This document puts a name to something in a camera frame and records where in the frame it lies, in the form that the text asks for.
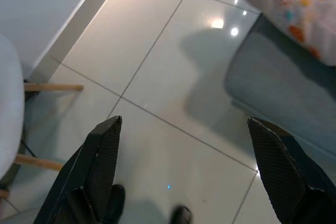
wooden dowel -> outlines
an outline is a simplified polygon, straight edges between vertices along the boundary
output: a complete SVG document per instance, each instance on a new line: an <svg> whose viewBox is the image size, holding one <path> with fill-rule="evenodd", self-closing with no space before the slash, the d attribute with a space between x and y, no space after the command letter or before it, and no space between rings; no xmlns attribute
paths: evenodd
<svg viewBox="0 0 336 224"><path fill-rule="evenodd" d="M0 190L0 198L7 199L9 197L9 192L6 190Z"/></svg>
<svg viewBox="0 0 336 224"><path fill-rule="evenodd" d="M46 168L50 170L60 171L63 167L63 164L50 161L47 159L41 159L37 157L31 157L23 154L17 154L14 160L15 164L18 165L34 165L41 168Z"/></svg>
<svg viewBox="0 0 336 224"><path fill-rule="evenodd" d="M51 91L51 90L83 90L83 85L73 84L48 84L48 83L25 83L25 91Z"/></svg>

black shoe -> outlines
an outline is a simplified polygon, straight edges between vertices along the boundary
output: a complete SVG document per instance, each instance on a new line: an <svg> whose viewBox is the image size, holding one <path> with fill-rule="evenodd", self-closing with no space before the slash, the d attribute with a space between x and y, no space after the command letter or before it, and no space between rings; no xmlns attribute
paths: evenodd
<svg viewBox="0 0 336 224"><path fill-rule="evenodd" d="M192 219L193 215L190 209L179 206L174 210L170 224L191 224Z"/></svg>
<svg viewBox="0 0 336 224"><path fill-rule="evenodd" d="M124 209L125 188L121 185L113 185L106 215L102 224L117 224Z"/></svg>

white wall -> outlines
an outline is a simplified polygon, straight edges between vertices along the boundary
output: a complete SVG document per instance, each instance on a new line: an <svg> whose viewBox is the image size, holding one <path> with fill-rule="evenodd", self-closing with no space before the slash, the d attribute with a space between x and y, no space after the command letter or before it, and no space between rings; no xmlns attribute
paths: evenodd
<svg viewBox="0 0 336 224"><path fill-rule="evenodd" d="M14 44L25 78L82 1L0 0L0 34Z"/></svg>

